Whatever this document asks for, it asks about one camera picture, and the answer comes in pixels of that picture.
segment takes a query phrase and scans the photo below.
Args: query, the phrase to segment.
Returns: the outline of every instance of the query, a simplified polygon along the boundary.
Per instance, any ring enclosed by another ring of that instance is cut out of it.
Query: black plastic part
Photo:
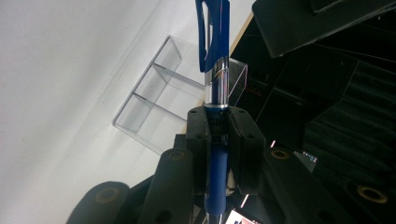
[[[396,8],[394,0],[343,1],[333,6],[337,1],[320,1],[321,6],[316,2],[311,0],[309,6],[303,0],[257,0],[253,4],[254,18],[273,57]]]
[[[389,11],[318,42],[360,61],[396,71],[396,11]]]
[[[256,120],[267,140],[301,151],[305,124],[341,100],[357,64],[321,46],[292,52]]]
[[[186,148],[194,155],[194,193],[205,194],[206,183],[206,128],[205,109],[196,107],[187,120]],[[249,113],[230,107],[228,114],[229,164],[235,182],[242,194],[257,194],[260,155],[265,138]]]
[[[268,148],[262,172],[285,214],[285,223],[355,223],[292,151]]]
[[[174,148],[186,148],[186,134],[177,134],[175,136]]]
[[[192,223],[192,161],[185,149],[161,155],[137,223]]]
[[[265,138],[249,113],[241,108],[230,108],[228,127],[229,164],[239,192],[242,195],[257,194]]]
[[[203,224],[206,220],[206,211],[205,209],[201,209],[194,220],[194,224]]]
[[[126,201],[129,187],[120,182],[106,182],[85,194],[73,210],[68,224],[112,224]]]
[[[392,224],[396,220],[396,197],[385,188],[367,185],[363,183],[351,183],[347,186],[348,197],[353,201],[352,205],[359,215],[364,214],[368,218],[362,222]]]
[[[152,177],[145,179],[139,184],[133,186],[123,204],[119,215],[117,216],[115,224],[137,223],[142,212],[143,204],[146,200],[146,196],[149,192],[149,186],[151,185]]]
[[[359,223],[395,220],[395,101],[396,74],[359,62],[342,100],[305,126],[304,150],[319,158],[314,176]],[[357,183],[393,200],[366,202],[350,187]]]
[[[206,188],[206,115],[205,109],[195,107],[187,116],[186,149],[194,156],[194,194],[205,194]]]
[[[262,206],[269,219],[268,223],[271,224],[284,224],[285,223],[285,213],[282,211],[282,207],[277,201],[276,196],[270,188],[269,181],[265,179],[265,176],[261,173],[259,177],[259,197],[262,201]]]
[[[256,120],[268,102],[288,57],[270,56],[255,20],[248,25],[231,57],[248,64],[247,85],[236,106],[246,109]]]

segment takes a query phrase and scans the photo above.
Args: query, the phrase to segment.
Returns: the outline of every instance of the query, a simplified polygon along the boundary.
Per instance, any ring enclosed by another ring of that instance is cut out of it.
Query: clear acrylic stand
[[[168,36],[114,119],[114,126],[158,154],[184,133],[188,111],[204,102],[198,47]],[[248,66],[230,59],[230,105],[246,86]]]

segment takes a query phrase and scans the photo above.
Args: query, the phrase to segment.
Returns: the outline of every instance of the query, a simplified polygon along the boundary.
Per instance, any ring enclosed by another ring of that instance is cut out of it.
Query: round hole
[[[337,219],[335,218],[335,216],[326,210],[319,210],[317,212],[317,216],[320,220],[326,222],[326,223],[336,223]]]
[[[167,223],[171,220],[172,213],[166,210],[160,211],[157,216],[155,217],[156,223]]]
[[[358,186],[358,193],[362,198],[372,203],[386,203],[388,201],[387,195],[378,189]]]
[[[271,155],[280,160],[285,160],[290,156],[288,152],[279,149],[272,150]]]
[[[120,194],[120,190],[117,188],[106,188],[106,189],[101,189],[96,195],[95,195],[95,201],[97,203],[111,203],[114,200],[117,199],[117,197]]]
[[[184,158],[185,154],[182,151],[174,151],[169,154],[169,158],[173,161],[180,161]]]

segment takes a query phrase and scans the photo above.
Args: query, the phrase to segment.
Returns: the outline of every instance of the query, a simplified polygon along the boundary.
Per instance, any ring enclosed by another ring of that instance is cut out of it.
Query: pen
[[[205,210],[208,223],[219,224],[226,204],[230,2],[228,0],[196,0],[195,2],[199,29],[200,70],[205,72],[205,112],[210,131]],[[206,18],[204,3],[207,6]]]

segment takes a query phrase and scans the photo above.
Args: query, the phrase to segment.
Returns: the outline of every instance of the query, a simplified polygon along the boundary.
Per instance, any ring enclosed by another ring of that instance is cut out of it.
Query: white wall
[[[252,3],[231,1],[231,43]],[[159,156],[111,122],[196,23],[193,0],[0,1],[0,223],[65,223],[93,186],[153,174]]]

